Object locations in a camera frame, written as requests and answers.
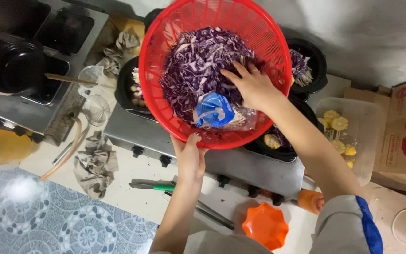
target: green knife handle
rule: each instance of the green knife handle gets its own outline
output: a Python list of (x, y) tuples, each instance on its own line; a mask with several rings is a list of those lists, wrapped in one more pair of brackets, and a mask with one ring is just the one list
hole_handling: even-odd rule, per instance
[(153, 187), (153, 189), (160, 191), (173, 191), (175, 187), (171, 185), (157, 184)]

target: shredded purple cabbage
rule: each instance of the shredded purple cabbage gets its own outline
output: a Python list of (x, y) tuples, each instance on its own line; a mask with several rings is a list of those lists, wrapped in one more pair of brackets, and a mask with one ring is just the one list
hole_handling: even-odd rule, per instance
[(310, 68), (307, 66), (309, 57), (303, 57), (298, 51), (290, 49), (290, 61), (292, 62), (292, 76), (297, 79), (305, 75)]
[(183, 32), (164, 62), (162, 85), (164, 99), (175, 114), (190, 123), (198, 98), (209, 92), (225, 96), (241, 105), (239, 90), (220, 74), (221, 69), (238, 74), (232, 62), (247, 62), (254, 52), (236, 34), (220, 28), (206, 27)]
[(267, 130), (267, 133), (274, 134), (275, 136), (278, 137), (278, 140), (280, 141), (280, 145), (285, 148), (291, 148), (292, 145), (290, 142), (287, 140), (285, 135), (281, 132), (281, 130), (278, 129), (278, 127), (275, 124), (272, 124), (272, 126)]

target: red colander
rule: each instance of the red colander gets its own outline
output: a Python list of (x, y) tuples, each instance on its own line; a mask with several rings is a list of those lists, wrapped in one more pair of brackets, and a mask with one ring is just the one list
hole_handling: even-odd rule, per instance
[(140, 87), (148, 108), (157, 121), (173, 136), (186, 142), (191, 133), (202, 136), (199, 147), (228, 149), (242, 146), (263, 134), (272, 124), (258, 112), (254, 130), (217, 131), (194, 128), (173, 116), (163, 98), (159, 79), (164, 61), (181, 32), (220, 27), (239, 34), (254, 50), (257, 59), (265, 61), (265, 72), (274, 86), (288, 96), (291, 86), (291, 62), (286, 40), (269, 14), (251, 0), (177, 0), (153, 21), (145, 35), (139, 56)]

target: person's left hand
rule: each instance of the person's left hand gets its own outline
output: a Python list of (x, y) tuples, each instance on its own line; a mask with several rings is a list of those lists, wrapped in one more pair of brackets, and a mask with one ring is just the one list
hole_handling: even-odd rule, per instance
[(187, 143), (170, 135), (175, 149), (176, 160), (178, 161), (178, 180), (187, 183), (201, 182), (206, 168), (204, 155), (208, 148), (197, 147), (197, 142), (202, 138), (191, 134)]

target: gas stove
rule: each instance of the gas stove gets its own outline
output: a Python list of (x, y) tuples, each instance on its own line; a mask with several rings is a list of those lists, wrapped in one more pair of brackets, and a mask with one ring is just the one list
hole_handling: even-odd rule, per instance
[[(0, 9), (0, 48), (19, 40), (38, 41), (44, 47), (48, 73), (77, 77), (108, 15), (60, 0), (35, 1), (26, 8), (28, 20)], [(73, 124), (68, 116), (78, 114), (82, 103), (76, 85), (45, 79), (37, 94), (0, 95), (0, 122), (59, 145)]]
[[(155, 120), (127, 112), (119, 104), (103, 133), (113, 145), (132, 150), (134, 157), (156, 158), (163, 167), (176, 165), (170, 134)], [(299, 158), (284, 162), (244, 147), (210, 150), (205, 161), (209, 172), (294, 198), (300, 191), (305, 170)]]

